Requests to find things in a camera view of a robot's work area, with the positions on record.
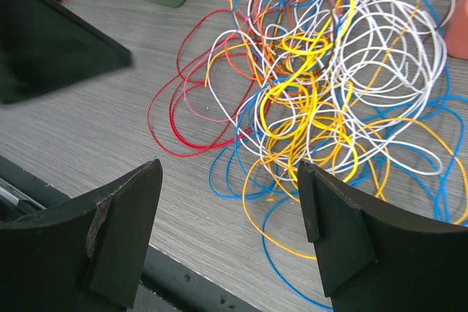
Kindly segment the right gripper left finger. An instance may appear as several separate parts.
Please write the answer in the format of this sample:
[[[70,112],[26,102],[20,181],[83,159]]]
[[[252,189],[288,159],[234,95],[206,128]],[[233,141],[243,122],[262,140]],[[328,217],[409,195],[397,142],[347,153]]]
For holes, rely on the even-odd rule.
[[[162,187],[158,159],[74,198],[8,159],[1,178],[45,203],[1,223],[3,311],[134,306]]]

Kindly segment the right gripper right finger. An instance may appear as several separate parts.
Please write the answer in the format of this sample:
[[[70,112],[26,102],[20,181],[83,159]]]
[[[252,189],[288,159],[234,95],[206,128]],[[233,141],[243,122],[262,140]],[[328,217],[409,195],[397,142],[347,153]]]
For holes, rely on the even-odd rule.
[[[335,311],[465,311],[467,228],[426,218],[301,162],[307,239]]]

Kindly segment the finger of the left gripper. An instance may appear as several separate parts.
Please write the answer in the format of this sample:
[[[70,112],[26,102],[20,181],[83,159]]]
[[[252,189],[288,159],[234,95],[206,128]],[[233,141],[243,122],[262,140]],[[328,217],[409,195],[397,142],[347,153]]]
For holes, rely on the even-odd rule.
[[[1,0],[1,103],[126,68],[132,54],[54,0]]]

